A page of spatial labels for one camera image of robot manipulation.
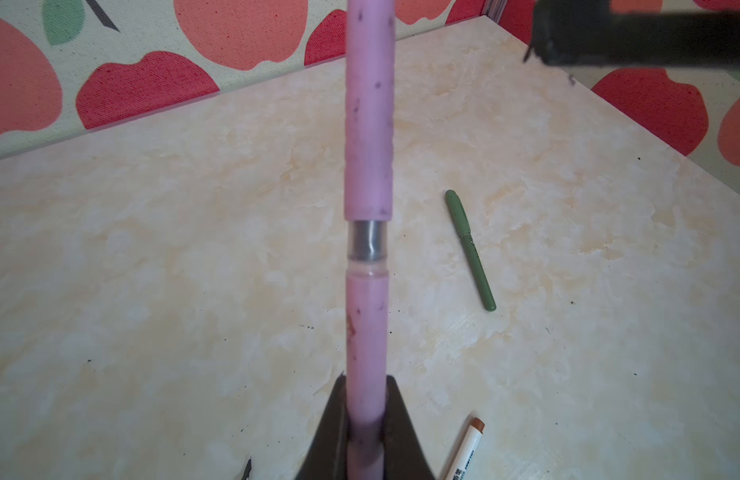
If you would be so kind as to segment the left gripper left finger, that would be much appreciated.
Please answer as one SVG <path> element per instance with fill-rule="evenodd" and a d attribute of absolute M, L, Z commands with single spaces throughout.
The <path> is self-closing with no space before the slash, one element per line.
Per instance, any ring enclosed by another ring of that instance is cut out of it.
<path fill-rule="evenodd" d="M 346 376 L 333 385 L 323 415 L 296 480 L 345 480 L 349 419 L 346 408 Z"/>

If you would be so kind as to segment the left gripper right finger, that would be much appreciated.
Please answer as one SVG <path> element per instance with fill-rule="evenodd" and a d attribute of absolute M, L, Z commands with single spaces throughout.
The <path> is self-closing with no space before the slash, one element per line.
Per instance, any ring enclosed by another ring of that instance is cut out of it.
<path fill-rule="evenodd" d="M 384 478 L 386 480 L 435 480 L 405 406 L 397 381 L 387 376 L 383 421 Z"/>

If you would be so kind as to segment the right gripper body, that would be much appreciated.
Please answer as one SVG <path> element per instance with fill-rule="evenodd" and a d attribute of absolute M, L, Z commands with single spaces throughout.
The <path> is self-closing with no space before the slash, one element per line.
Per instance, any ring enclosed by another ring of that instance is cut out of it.
<path fill-rule="evenodd" d="M 740 68 L 740 11 L 615 13 L 539 1 L 527 56 L 549 66 Z"/>

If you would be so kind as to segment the pink pen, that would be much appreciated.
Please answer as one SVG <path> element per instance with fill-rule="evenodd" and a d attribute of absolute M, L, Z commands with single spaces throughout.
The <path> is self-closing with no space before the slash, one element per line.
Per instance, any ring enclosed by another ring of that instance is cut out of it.
<path fill-rule="evenodd" d="M 346 272 L 347 476 L 384 477 L 389 275 L 385 221 L 349 223 Z"/>

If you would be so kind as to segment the dark green pen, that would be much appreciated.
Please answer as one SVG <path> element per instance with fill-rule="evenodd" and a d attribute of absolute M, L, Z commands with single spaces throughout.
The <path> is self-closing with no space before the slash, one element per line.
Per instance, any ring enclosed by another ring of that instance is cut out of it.
<path fill-rule="evenodd" d="M 459 195 L 452 189 L 445 192 L 445 202 L 456 234 L 463 248 L 482 305 L 486 311 L 493 312 L 497 309 L 497 304 L 477 247 L 474 243 L 471 226 L 463 203 Z"/>

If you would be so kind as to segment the pink pen cap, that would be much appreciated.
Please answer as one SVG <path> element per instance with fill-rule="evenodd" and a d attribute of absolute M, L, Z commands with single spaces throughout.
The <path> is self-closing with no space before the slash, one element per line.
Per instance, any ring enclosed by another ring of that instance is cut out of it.
<path fill-rule="evenodd" d="M 393 213 L 395 3 L 350 1 L 346 30 L 344 216 Z"/>

